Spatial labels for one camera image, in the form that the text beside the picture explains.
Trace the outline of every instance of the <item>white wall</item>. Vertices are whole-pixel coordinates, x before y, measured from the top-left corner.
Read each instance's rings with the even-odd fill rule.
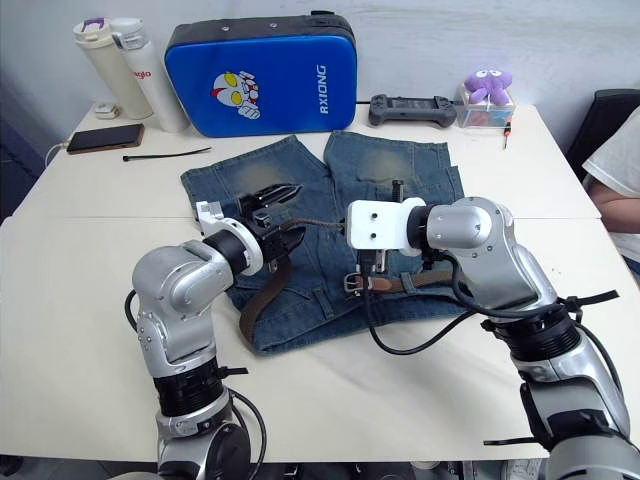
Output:
[[[635,0],[1,0],[0,80],[63,139],[93,101],[112,98],[74,44],[81,20],[142,17],[163,49],[180,23],[319,8],[355,31],[360,100],[452,96],[467,74],[495,66],[514,74],[516,100],[537,105],[566,150],[595,90],[640,88]]]

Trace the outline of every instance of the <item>clear plastic box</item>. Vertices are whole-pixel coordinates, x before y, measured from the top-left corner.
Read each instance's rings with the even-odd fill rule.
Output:
[[[504,128],[511,121],[516,103],[509,89],[509,103],[506,105],[494,105],[483,100],[480,103],[469,103],[469,92],[464,84],[460,84],[454,105],[458,113],[458,125],[461,127],[476,128]]]

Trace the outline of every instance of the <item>blue bag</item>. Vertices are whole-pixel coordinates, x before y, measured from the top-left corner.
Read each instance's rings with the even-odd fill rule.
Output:
[[[331,13],[179,25],[164,60],[208,137],[331,131],[355,114],[355,40]]]

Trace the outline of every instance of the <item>white thermos bottle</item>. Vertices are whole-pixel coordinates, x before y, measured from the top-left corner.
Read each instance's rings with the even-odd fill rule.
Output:
[[[127,117],[140,119],[153,113],[131,70],[114,45],[108,18],[90,18],[73,27],[76,43],[113,92]]]
[[[147,37],[139,18],[111,20],[113,41],[122,50],[125,61],[167,132],[179,132],[189,125],[176,98],[156,49]]]

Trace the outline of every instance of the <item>plush toy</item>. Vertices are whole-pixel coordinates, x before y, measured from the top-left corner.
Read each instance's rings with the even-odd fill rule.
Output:
[[[505,88],[513,80],[509,72],[502,70],[478,70],[464,81],[464,86],[471,92],[469,103],[480,103],[488,97],[488,101],[495,105],[509,103],[509,95]]]

